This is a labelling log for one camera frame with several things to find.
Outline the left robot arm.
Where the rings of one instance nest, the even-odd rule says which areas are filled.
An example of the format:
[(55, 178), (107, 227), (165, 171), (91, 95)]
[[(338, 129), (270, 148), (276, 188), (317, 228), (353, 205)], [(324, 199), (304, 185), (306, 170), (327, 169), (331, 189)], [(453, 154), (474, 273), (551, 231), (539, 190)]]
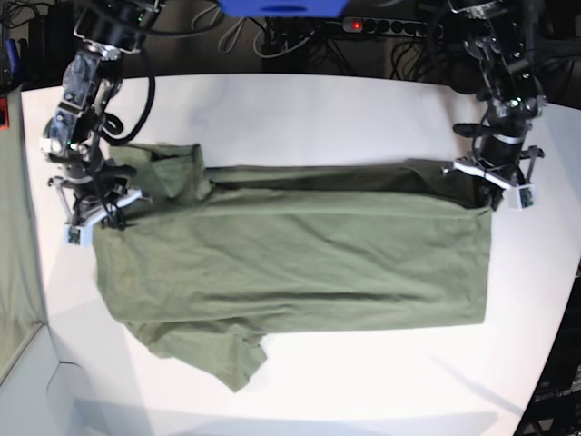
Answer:
[(530, 9), (517, 1), (450, 1), (448, 8), (467, 20), (464, 46), (479, 62), (484, 89), (477, 97), (487, 109), (478, 123), (453, 126), (471, 140), (471, 149), (442, 173), (475, 178), (478, 194), (494, 209), (507, 201), (510, 209), (523, 211), (536, 203), (531, 177), (536, 160), (545, 156), (525, 141), (547, 103), (526, 48), (527, 31), (518, 21), (530, 27)]

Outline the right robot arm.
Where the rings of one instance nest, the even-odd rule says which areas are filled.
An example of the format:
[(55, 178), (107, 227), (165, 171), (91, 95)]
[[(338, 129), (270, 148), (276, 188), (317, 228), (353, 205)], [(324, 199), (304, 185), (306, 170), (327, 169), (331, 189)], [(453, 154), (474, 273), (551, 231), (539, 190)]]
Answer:
[(127, 226), (122, 199), (130, 192), (135, 170), (103, 156), (100, 142), (121, 146), (140, 132), (155, 96), (155, 78), (148, 76), (148, 94), (137, 124), (126, 134), (123, 122), (106, 111), (121, 89), (123, 59), (139, 55), (145, 31), (152, 29), (162, 1), (90, 1), (75, 27), (80, 45), (64, 71), (63, 94), (43, 133), (43, 153), (62, 174), (49, 180), (58, 193), (71, 191), (74, 202), (63, 205), (66, 226), (79, 234), (91, 218), (115, 230)]

